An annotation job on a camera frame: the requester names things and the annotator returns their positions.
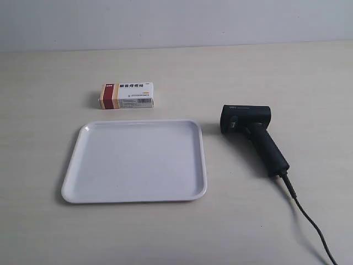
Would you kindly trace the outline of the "white plastic tray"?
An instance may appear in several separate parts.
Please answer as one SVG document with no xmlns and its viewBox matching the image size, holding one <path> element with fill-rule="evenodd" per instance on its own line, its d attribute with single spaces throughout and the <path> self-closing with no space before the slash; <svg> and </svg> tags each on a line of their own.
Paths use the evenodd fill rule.
<svg viewBox="0 0 353 265">
<path fill-rule="evenodd" d="M 196 122 L 120 120 L 80 129 L 61 195 L 71 204 L 188 202 L 206 190 Z"/>
</svg>

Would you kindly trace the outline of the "black handheld barcode scanner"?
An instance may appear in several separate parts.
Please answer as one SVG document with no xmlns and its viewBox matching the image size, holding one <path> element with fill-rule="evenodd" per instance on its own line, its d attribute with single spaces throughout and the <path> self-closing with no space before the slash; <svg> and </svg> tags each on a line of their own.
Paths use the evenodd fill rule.
<svg viewBox="0 0 353 265">
<path fill-rule="evenodd" d="M 271 121 L 269 106 L 224 105 L 221 133 L 243 134 L 253 145 L 270 177 L 287 175 L 290 165 L 267 131 Z"/>
</svg>

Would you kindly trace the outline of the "white red medicine box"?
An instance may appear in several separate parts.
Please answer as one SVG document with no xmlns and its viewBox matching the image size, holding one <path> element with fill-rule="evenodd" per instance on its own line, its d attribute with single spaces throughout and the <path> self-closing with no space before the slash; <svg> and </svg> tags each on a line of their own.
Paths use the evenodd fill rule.
<svg viewBox="0 0 353 265">
<path fill-rule="evenodd" d="M 152 82 L 106 83 L 99 97 L 102 109 L 132 109 L 154 107 Z"/>
</svg>

